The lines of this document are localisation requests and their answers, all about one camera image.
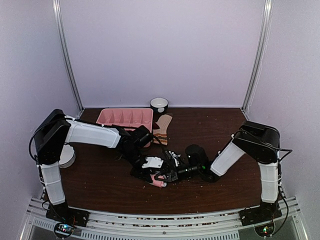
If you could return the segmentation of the pink sock with teal patches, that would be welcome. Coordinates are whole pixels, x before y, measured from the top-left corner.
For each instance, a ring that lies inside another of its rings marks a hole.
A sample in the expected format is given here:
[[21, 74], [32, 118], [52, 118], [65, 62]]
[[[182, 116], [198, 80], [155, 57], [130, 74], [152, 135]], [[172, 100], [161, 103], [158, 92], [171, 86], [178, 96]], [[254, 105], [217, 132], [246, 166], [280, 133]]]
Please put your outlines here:
[[158, 187], [158, 188], [165, 188], [167, 186], [167, 183], [165, 182], [166, 180], [166, 177], [163, 176], [163, 175], [160, 175], [158, 178], [159, 180], [157, 180], [155, 178], [155, 174], [151, 174], [150, 177], [151, 177], [151, 183], [150, 185], [152, 186], [155, 186], [155, 187]]

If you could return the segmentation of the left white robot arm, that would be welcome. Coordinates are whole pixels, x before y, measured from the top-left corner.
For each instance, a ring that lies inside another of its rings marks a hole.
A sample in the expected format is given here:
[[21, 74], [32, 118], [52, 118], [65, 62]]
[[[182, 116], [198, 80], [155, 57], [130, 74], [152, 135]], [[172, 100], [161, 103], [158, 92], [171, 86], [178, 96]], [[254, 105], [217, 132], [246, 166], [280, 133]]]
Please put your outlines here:
[[61, 222], [72, 218], [63, 190], [59, 162], [64, 157], [75, 158], [73, 143], [117, 149], [132, 165], [137, 176], [153, 186], [166, 187], [167, 177], [161, 172], [164, 160], [144, 156], [140, 149], [153, 139], [143, 125], [138, 127], [89, 123], [67, 116], [61, 109], [53, 110], [35, 130], [29, 144], [35, 154], [30, 157], [39, 168], [40, 179], [46, 190], [50, 208]]

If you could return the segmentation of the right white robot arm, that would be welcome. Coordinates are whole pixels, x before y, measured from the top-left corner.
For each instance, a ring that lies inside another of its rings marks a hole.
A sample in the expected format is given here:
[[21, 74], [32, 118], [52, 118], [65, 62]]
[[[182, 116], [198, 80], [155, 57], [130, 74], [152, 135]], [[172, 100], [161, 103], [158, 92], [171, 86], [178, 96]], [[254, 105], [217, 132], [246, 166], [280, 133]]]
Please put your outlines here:
[[167, 170], [171, 181], [199, 175], [202, 180], [217, 182], [242, 156], [248, 155], [259, 166], [261, 180], [259, 220], [268, 220], [278, 209], [280, 132], [268, 125], [244, 121], [214, 160], [196, 144], [185, 149], [188, 164], [173, 165]]

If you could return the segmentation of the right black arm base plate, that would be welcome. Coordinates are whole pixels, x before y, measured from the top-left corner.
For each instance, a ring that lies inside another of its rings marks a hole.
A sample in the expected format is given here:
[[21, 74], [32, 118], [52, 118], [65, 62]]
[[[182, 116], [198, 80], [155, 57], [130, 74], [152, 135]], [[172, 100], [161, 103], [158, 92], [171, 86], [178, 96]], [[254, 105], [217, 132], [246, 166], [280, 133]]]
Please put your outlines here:
[[239, 218], [242, 226], [257, 225], [264, 222], [271, 222], [272, 220], [281, 217], [282, 211], [279, 207], [250, 207], [241, 210]]

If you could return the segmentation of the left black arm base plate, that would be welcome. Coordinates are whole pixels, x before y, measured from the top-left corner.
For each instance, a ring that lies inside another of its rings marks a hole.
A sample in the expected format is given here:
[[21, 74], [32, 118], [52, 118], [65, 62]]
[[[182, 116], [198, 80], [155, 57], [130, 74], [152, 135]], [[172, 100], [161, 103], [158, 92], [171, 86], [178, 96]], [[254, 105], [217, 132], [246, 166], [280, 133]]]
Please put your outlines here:
[[66, 223], [71, 226], [86, 227], [89, 215], [90, 213], [86, 210], [50, 205], [45, 216], [48, 219]]

